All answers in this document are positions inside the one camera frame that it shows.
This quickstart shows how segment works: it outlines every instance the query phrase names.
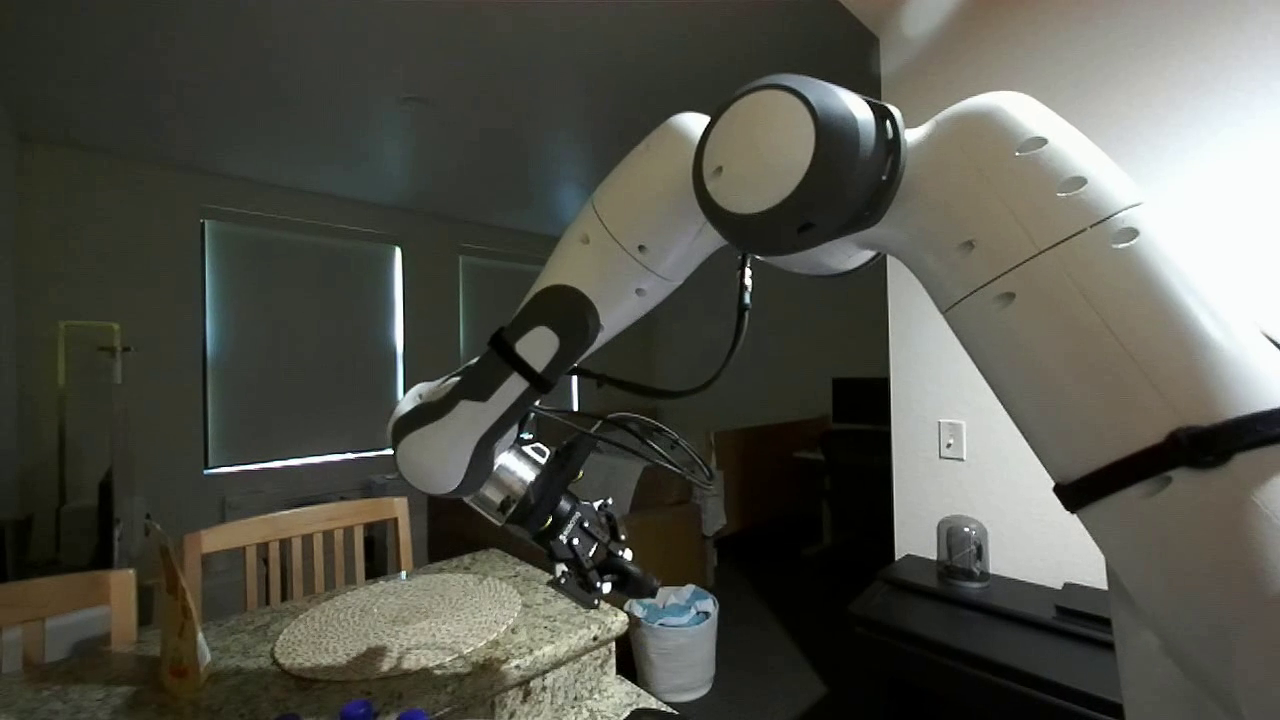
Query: wooden table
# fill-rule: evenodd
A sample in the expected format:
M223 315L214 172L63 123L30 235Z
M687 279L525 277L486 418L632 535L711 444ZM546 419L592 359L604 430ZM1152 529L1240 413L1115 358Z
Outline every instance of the wooden table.
M87 651L38 673L0 677L0 720L7 717L337 717L366 697L382 717L422 710L449 720L624 720L663 710L615 677L615 639L626 632L621 609L580 609L530 565L505 553L473 553L418 574L475 574L520 593L520 626L475 656L461 677L388 677L324 686L277 669L277 635L309 604L257 609L205 629L212 648L207 686L196 702L173 702L156 682L156 651Z

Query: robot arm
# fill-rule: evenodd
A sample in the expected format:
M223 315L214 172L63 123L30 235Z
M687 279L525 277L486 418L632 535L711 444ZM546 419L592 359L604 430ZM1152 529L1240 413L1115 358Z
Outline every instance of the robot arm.
M653 588L609 510L567 493L592 447L546 456L517 426L716 248L788 274L909 263L1109 557L1129 713L1280 717L1280 352L1181 277L1096 146L1017 91L902 129L767 76L711 121L672 117L491 350L403 396L398 473L536 535L580 596Z

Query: chair back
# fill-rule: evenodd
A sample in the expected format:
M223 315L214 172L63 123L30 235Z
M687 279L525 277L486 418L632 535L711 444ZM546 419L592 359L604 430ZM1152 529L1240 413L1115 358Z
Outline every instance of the chair back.
M0 586L0 629L19 629L23 663L42 663L48 620L109 609L112 651L137 645L137 574L94 569Z
M244 609L283 604L344 586L364 586L371 575L366 540L378 540L388 574L413 569L413 524L403 495L309 503L196 529L184 535L184 580L196 618L205 618L205 560L234 557Z

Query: black cable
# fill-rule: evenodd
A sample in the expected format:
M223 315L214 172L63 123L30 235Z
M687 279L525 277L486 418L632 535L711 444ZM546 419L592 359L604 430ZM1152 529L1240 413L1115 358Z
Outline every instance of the black cable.
M753 315L753 292L755 292L755 258L753 254L739 254L739 263L737 263L737 315L730 315L730 342L716 364L716 372L693 390L653 390L653 383L636 383L636 382L624 382L624 377L609 377L609 372L592 372L592 369L573 369L573 377L580 382L592 382L592 383L604 383L604 390L621 390L621 392L632 392L632 396L654 396L654 399L683 399L683 396L694 396L704 390L711 390L729 359L739 352L745 335L749 335L749 315Z

